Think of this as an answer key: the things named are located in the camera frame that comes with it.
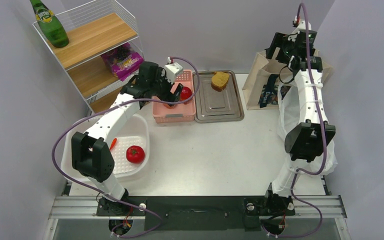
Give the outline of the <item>red pomegranate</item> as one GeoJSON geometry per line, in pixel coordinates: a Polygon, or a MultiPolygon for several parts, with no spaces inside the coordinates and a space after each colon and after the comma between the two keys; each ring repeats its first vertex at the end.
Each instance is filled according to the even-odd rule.
{"type": "Polygon", "coordinates": [[[193,95],[193,91],[189,87],[183,86],[179,99],[180,101],[185,101],[188,98],[190,98],[192,95],[193,95]]]}

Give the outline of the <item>beige canvas tote bag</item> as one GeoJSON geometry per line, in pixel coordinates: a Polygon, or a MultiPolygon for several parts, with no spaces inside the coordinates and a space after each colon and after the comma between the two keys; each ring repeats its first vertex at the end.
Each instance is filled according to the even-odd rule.
{"type": "Polygon", "coordinates": [[[265,88],[269,84],[271,75],[278,75],[284,82],[292,79],[292,72],[282,69],[285,64],[275,59],[280,49],[276,48],[273,58],[266,58],[266,51],[258,52],[254,58],[252,68],[246,78],[242,91],[246,108],[248,110],[272,110],[278,109],[278,86],[281,83],[276,79],[272,94],[265,97],[265,88]]]}

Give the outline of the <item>white plastic basin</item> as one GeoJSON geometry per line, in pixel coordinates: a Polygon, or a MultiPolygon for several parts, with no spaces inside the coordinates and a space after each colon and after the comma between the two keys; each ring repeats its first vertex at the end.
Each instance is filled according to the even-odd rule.
{"type": "MultiPolygon", "coordinates": [[[[71,138],[75,132],[85,132],[98,119],[98,117],[94,117],[82,122],[66,134],[60,164],[61,170],[67,175],[87,184],[91,181],[72,167],[71,138]]],[[[115,138],[115,145],[110,150],[114,159],[113,174],[119,181],[140,178],[149,159],[150,135],[147,121],[139,114],[133,115],[115,135],[115,138]],[[145,157],[141,163],[131,163],[127,160],[127,149],[132,146],[139,146],[144,150],[145,157]]]]}

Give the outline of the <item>red tomato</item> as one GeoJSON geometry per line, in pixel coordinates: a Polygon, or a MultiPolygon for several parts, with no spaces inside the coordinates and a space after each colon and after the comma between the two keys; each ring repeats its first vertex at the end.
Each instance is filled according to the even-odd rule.
{"type": "Polygon", "coordinates": [[[132,145],[126,150],[126,160],[132,164],[142,163],[145,157],[145,151],[141,146],[132,145]]]}

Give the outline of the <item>red chili pepper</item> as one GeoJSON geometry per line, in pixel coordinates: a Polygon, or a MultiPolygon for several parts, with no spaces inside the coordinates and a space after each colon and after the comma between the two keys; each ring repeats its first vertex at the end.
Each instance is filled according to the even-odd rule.
{"type": "Polygon", "coordinates": [[[109,149],[110,150],[112,150],[115,146],[116,146],[116,144],[117,144],[117,138],[114,138],[113,140],[112,140],[112,142],[111,142],[111,144],[110,144],[110,147],[109,147],[109,149]]]}

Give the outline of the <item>white plastic grocery bag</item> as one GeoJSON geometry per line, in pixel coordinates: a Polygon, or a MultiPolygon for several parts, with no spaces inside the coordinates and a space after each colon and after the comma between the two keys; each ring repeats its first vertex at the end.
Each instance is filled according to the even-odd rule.
{"type": "MultiPolygon", "coordinates": [[[[281,99],[278,101],[279,119],[277,134],[284,141],[289,133],[299,123],[300,104],[299,94],[296,86],[279,84],[280,92],[277,94],[281,99]]],[[[335,156],[335,142],[331,140],[327,145],[327,160],[322,175],[332,173],[338,165],[335,156]]]]}

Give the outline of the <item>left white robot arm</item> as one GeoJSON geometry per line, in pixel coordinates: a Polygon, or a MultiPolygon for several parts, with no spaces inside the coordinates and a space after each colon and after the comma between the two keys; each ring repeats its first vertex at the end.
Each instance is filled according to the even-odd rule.
{"type": "Polygon", "coordinates": [[[153,97],[173,105],[180,100],[182,85],[172,87],[184,68],[170,61],[164,66],[144,61],[135,74],[120,90],[108,112],[85,132],[75,132],[71,138],[72,167],[91,180],[110,200],[109,208],[116,215],[129,210],[127,190],[114,175],[115,161],[109,144],[130,117],[136,114],[153,97]]]}

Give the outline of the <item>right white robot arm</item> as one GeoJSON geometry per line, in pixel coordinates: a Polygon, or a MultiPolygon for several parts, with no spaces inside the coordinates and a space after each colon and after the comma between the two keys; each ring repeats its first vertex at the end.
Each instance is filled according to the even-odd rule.
{"type": "Polygon", "coordinates": [[[296,30],[275,33],[265,57],[276,59],[291,71],[281,81],[279,93],[280,137],[284,142],[285,162],[270,183],[263,209],[274,215],[292,204],[292,194],[301,175],[328,175],[336,167],[333,138],[336,127],[329,123],[322,97],[323,61],[313,47],[316,31],[296,30]]]}

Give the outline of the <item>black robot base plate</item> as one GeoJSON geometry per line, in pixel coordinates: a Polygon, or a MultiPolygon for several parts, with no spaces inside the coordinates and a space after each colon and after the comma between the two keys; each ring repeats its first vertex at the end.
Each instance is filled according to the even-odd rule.
{"type": "Polygon", "coordinates": [[[294,216],[291,197],[277,196],[131,196],[133,207],[98,199],[96,215],[109,217],[109,228],[125,234],[136,218],[148,231],[258,231],[276,228],[282,216],[294,216]]]}

